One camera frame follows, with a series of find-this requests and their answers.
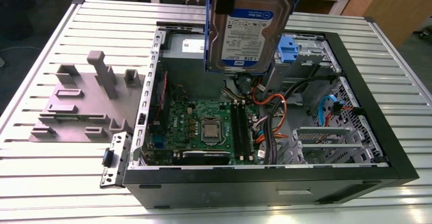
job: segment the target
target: wd label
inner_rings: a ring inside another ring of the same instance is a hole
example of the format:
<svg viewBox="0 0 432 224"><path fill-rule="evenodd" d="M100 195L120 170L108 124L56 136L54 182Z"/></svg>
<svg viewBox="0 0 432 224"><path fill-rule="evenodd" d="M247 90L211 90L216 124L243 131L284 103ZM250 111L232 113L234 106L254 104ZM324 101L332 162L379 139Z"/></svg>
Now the wd label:
<svg viewBox="0 0 432 224"><path fill-rule="evenodd" d="M266 38L263 31L272 23L271 11L235 9L227 17L223 62L231 66L252 66L259 61Z"/></svg>

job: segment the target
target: blue cable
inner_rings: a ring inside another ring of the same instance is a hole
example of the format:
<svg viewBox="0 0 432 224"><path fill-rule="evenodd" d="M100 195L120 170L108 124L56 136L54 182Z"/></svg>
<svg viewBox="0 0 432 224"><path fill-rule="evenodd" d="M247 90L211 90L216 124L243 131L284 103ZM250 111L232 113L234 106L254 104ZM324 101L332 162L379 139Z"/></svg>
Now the blue cable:
<svg viewBox="0 0 432 224"><path fill-rule="evenodd" d="M322 98L319 105L318 105L318 121L319 121L320 126L324 126L324 123L326 123L324 116L323 116L323 108L324 108L327 99L332 100L335 103L339 102L339 100L334 94L330 94Z"/></svg>

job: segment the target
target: red cable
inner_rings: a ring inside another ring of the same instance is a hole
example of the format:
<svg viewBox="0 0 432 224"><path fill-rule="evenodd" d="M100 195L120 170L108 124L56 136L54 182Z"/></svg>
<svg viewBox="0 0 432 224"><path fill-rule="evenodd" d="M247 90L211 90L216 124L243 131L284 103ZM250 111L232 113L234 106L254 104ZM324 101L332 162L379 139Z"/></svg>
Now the red cable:
<svg viewBox="0 0 432 224"><path fill-rule="evenodd" d="M326 117L326 123L324 123L324 127L330 125L331 123L331 117L332 117L332 113L330 113Z"/></svg>
<svg viewBox="0 0 432 224"><path fill-rule="evenodd" d="M156 121L158 118L159 118L160 109L162 109L162 107L163 107L163 103L164 103L164 99L166 99L167 84L168 84L168 72L166 71L164 92L163 92L163 94L162 94L162 98L160 98L160 102L159 102L159 108L158 108L158 113L156 113L156 117L155 117L155 120L154 120L152 124L155 123L155 121Z"/></svg>

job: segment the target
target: metal table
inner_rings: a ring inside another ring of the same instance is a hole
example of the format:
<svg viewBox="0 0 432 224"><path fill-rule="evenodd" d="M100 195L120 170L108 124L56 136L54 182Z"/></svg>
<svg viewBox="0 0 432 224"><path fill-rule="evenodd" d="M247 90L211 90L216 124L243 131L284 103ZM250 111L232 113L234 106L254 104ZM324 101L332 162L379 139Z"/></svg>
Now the metal table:
<svg viewBox="0 0 432 224"><path fill-rule="evenodd" d="M432 222L432 97L382 30L359 17L295 14L287 28L338 32L420 179L340 205L146 210L127 189L99 189L104 143L32 143L60 64L94 71L103 50L115 72L147 73L156 21L203 23L195 6L87 0L72 4L0 118L0 219L143 223ZM106 217L83 220L83 218Z"/></svg>

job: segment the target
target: cpu socket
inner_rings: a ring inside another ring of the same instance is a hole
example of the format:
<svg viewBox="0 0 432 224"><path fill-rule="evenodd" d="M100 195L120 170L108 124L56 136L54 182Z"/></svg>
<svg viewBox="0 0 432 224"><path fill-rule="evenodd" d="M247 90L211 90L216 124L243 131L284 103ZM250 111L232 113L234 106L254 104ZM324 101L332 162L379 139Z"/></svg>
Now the cpu socket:
<svg viewBox="0 0 432 224"><path fill-rule="evenodd" d="M202 120L202 141L214 146L222 141L222 121L216 118Z"/></svg>

